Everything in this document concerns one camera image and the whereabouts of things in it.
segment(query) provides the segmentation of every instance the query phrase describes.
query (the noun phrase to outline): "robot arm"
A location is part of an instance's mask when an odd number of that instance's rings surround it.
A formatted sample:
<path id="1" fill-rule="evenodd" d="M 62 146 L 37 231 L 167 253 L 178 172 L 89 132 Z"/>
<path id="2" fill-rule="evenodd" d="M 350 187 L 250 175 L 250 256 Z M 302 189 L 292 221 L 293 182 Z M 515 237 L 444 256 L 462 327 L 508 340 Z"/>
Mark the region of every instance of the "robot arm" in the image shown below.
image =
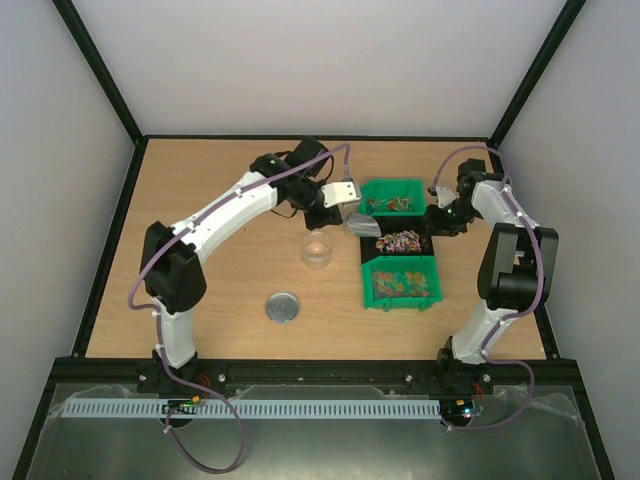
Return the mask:
<path id="1" fill-rule="evenodd" d="M 544 304 L 551 288 L 558 234 L 532 220 L 513 197 L 511 186 L 503 186 L 501 180 L 501 174 L 485 171 L 482 160 L 467 160 L 458 169 L 459 196 L 448 188 L 436 187 L 432 193 L 438 197 L 438 205 L 427 209 L 433 235 L 465 232 L 467 223 L 475 218 L 484 219 L 492 231 L 478 272 L 480 302 L 467 324 L 445 346 L 453 360 L 464 364 L 484 363 L 484 357 L 516 319 L 515 314 L 526 311 L 536 295 L 534 246 L 523 222 L 533 229 L 543 263 L 539 305 Z"/>
<path id="2" fill-rule="evenodd" d="M 317 140 L 305 137 L 293 152 L 266 154 L 256 159 L 249 172 L 199 212 L 170 227 L 160 222 L 149 227 L 142 267 L 175 236 L 174 232 L 187 232 L 145 277 L 145 289 L 161 315 L 160 338 L 171 367 L 180 368 L 195 356 L 194 308 L 206 291 L 202 265 L 222 242 L 284 200 L 304 211 L 305 224 L 310 230 L 339 225 L 342 216 L 337 205 L 359 202 L 359 189 L 350 179 L 331 184 L 311 179 L 320 172 L 323 162 L 300 173 L 266 181 L 327 153 Z M 260 181 L 264 183 L 256 188 L 246 188 Z"/>

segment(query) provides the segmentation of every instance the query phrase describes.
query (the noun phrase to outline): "metal lid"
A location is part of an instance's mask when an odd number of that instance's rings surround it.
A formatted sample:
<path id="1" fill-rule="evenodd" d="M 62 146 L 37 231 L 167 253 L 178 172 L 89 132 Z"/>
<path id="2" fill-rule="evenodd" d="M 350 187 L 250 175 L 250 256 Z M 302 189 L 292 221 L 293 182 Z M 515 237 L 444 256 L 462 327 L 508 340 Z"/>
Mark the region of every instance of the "metal lid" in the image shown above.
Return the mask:
<path id="1" fill-rule="evenodd" d="M 267 315 L 276 323 L 289 323 L 298 316 L 300 300 L 291 292 L 276 292 L 267 299 Z"/>

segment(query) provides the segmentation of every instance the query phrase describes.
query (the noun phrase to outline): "black metal frame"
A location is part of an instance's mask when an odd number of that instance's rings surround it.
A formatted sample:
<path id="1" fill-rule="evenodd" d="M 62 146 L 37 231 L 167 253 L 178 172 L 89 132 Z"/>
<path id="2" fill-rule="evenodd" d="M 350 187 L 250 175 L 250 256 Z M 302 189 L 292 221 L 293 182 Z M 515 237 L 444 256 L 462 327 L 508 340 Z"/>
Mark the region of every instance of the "black metal frame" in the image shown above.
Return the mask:
<path id="1" fill-rule="evenodd" d="M 368 137 L 352 136 L 349 138 L 340 136 L 318 136 L 322 140 L 397 140 L 397 141 L 460 141 L 483 142 L 489 146 L 497 147 L 504 140 L 510 127 L 513 125 L 518 113 L 535 88 L 545 68 L 549 64 L 554 53 L 558 49 L 575 18 L 580 12 L 586 0 L 567 0 L 551 31 L 544 41 L 540 51 L 536 55 L 531 67 L 523 78 L 507 110 L 500 120 L 491 138 L 484 137 Z M 122 193 L 118 200 L 107 242 L 100 259 L 98 271 L 87 306 L 82 317 L 78 335 L 73 346 L 72 356 L 56 359 L 51 374 L 45 386 L 42 398 L 34 415 L 34 419 L 24 444 L 22 455 L 14 473 L 14 480 L 24 479 L 27 476 L 31 460 L 37 446 L 40 431 L 44 425 L 46 415 L 51 406 L 53 393 L 58 384 L 62 383 L 134 383 L 138 375 L 140 359 L 88 359 L 86 353 L 91 332 L 96 319 L 96 314 L 106 281 L 111 269 L 124 220 L 133 195 L 136 180 L 148 141 L 155 138 L 198 138 L 198 139 L 271 139 L 293 140 L 299 139 L 299 135 L 143 135 L 138 128 L 131 112 L 129 111 L 122 95 L 120 94 L 108 68 L 102 60 L 89 32 L 84 26 L 77 10 L 71 0 L 52 0 L 58 9 L 60 16 L 69 28 L 78 47 L 82 51 L 87 63 L 93 70 L 96 78 L 102 86 L 107 98 L 111 102 L 123 126 L 127 130 L 135 151 L 131 159 L 129 171 L 126 176 Z M 492 166 L 495 171 L 502 170 L 500 160 L 491 155 Z M 602 439 L 598 432 L 595 417 L 582 382 L 582 377 L 577 363 L 573 360 L 561 359 L 558 347 L 553 336 L 549 317 L 545 308 L 539 308 L 535 312 L 538 331 L 542 339 L 547 360 L 528 361 L 533 368 L 536 381 L 540 385 L 570 385 L 577 399 L 580 414 L 586 423 L 587 433 L 591 447 L 603 479 L 613 477 Z M 365 384 L 375 385 L 383 390 L 394 389 L 398 393 L 430 394 L 433 377 L 436 368 L 435 361 L 227 361 L 227 360 L 200 360 L 199 368 L 206 371 L 224 372 L 226 383 L 223 391 L 233 393 L 235 388 L 242 388 L 248 384 L 291 383 L 299 384 L 299 378 L 305 378 L 305 383 L 315 384 Z M 487 365 L 487 372 L 492 377 L 492 383 L 499 385 L 518 384 L 528 380 L 527 374 L 518 366 Z M 412 377 L 407 382 L 407 375 Z M 435 398 L 446 399 L 447 395 Z"/>
<path id="2" fill-rule="evenodd" d="M 137 359 L 88 359 L 59 358 L 55 361 L 42 399 L 34 416 L 22 450 L 14 480 L 27 477 L 40 431 L 51 407 L 58 384 L 131 384 L 138 375 Z M 539 385 L 568 385 L 572 387 L 580 415 L 585 422 L 598 470 L 603 479 L 613 479 L 613 471 L 598 431 L 591 404 L 582 382 L 578 365 L 574 360 L 531 360 L 527 362 L 534 371 Z M 437 400 L 456 399 L 459 395 L 433 394 L 431 385 L 436 372 L 436 362 L 425 361 L 251 361 L 251 360 L 200 360 L 203 371 L 224 373 L 225 391 L 233 394 L 236 388 L 248 384 L 273 385 L 326 384 L 373 385 L 383 391 L 394 389 L 397 393 L 428 394 Z M 517 365 L 487 365 L 487 373 L 495 385 L 517 385 L 528 381 L 527 372 Z M 407 374 L 412 380 L 407 382 Z"/>

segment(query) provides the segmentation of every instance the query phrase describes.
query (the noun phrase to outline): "glass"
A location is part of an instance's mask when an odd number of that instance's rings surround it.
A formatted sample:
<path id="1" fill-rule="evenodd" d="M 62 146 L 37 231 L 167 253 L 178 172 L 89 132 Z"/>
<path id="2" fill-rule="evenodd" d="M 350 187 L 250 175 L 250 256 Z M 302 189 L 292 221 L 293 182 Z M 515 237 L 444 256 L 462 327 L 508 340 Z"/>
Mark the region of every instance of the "glass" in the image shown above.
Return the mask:
<path id="1" fill-rule="evenodd" d="M 309 268 L 324 268 L 331 261 L 331 238 L 314 230 L 302 239 L 302 261 Z"/>

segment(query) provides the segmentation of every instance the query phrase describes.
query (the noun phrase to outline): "wooden table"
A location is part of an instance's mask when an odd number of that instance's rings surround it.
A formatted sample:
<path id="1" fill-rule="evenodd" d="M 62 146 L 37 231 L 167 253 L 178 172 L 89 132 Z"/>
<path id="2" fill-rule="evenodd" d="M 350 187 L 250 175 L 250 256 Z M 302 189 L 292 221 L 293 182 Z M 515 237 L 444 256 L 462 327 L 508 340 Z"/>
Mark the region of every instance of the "wooden table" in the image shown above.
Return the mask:
<path id="1" fill-rule="evenodd" d="M 122 230 L 87 357 L 147 358 L 156 343 L 148 312 L 126 307 L 147 227 L 180 220 L 227 190 L 266 152 L 291 149 L 294 141 L 150 140 Z M 324 142 L 332 147 L 339 142 Z M 361 184 L 375 177 L 419 177 L 425 188 L 443 158 L 462 143 L 352 142 L 351 173 Z M 455 186 L 451 162 L 442 184 Z M 338 158 L 333 178 L 342 172 Z M 288 205 L 280 205 L 283 213 Z M 489 231 L 482 221 L 456 238 L 434 238 L 444 300 L 425 312 L 365 310 L 358 240 L 342 227 L 324 229 L 334 244 L 322 270 L 300 261 L 307 233 L 303 216 L 285 219 L 265 213 L 222 244 L 205 266 L 208 290 L 196 307 L 195 343 L 200 358 L 291 360 L 435 359 L 450 335 L 478 303 L 476 275 Z M 301 301 L 287 325 L 265 314 L 273 292 L 290 290 Z M 145 301 L 143 289 L 136 297 Z M 493 350 L 496 358 L 544 359 L 533 316 L 517 321 Z"/>

